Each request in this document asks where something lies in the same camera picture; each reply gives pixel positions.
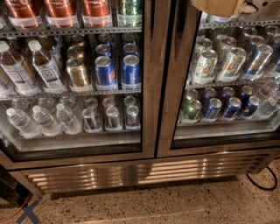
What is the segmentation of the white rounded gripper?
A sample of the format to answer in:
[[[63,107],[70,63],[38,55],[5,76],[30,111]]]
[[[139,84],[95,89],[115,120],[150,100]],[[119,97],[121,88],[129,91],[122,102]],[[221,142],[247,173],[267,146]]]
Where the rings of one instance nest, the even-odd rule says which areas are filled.
[[[276,20],[280,16],[280,0],[191,0],[193,7],[209,15],[231,18],[241,13],[246,20]]]

